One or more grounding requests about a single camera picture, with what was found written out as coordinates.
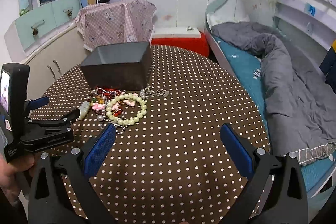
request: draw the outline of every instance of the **black box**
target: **black box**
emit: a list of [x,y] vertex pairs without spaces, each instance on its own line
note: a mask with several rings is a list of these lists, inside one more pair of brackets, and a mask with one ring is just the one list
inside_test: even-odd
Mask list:
[[149,42],[111,44],[97,47],[80,68],[91,89],[141,90],[152,72]]

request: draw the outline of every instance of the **cabinet handle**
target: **cabinet handle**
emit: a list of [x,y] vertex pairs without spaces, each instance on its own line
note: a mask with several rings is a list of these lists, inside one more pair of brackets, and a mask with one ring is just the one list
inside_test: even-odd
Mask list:
[[56,80],[56,77],[55,77],[53,69],[50,66],[48,66],[47,68],[51,71],[52,77]]
[[62,73],[61,73],[61,68],[59,67],[57,61],[56,61],[56,60],[53,60],[53,62],[55,63],[55,65],[56,65],[57,68],[58,68],[58,73],[62,74]]
[[41,21],[35,23],[31,28],[33,29],[33,36],[37,36],[39,33],[39,30],[37,29],[37,27],[41,26],[42,24],[44,24],[44,19],[42,19]]
[[69,7],[63,10],[63,12],[67,13],[68,17],[72,17],[72,11],[73,11],[73,7]]

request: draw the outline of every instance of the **camera screen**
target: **camera screen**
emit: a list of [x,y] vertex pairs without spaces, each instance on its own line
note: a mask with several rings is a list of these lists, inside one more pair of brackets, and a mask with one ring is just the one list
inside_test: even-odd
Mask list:
[[1,72],[1,82],[0,82],[1,83],[0,102],[7,113],[9,108],[9,93],[8,93],[9,79],[10,79],[9,74],[3,70]]

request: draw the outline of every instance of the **brown tablecloth with white dots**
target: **brown tablecloth with white dots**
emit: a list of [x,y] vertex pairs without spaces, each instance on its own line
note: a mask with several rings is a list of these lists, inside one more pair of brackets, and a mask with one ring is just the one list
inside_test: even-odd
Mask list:
[[[209,59],[178,47],[151,48],[148,86],[170,95],[148,100],[147,115],[117,135],[90,182],[118,223],[218,223],[246,184],[221,143],[220,128],[229,122],[254,146],[269,150],[261,116],[237,79]],[[90,88],[76,66],[45,94],[49,104],[32,118],[58,119],[79,107]],[[138,107],[124,109],[125,116],[136,115]],[[81,147],[99,134],[99,123],[90,111],[72,126],[75,142],[51,154]],[[63,179],[76,213],[85,217],[70,181]]]

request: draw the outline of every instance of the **human hand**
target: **human hand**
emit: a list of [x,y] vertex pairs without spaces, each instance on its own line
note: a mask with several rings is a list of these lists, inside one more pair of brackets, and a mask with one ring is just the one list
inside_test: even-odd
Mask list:
[[17,201],[21,192],[15,180],[15,174],[29,170],[34,163],[35,159],[32,154],[17,158],[10,163],[7,163],[0,154],[0,187],[12,205]]

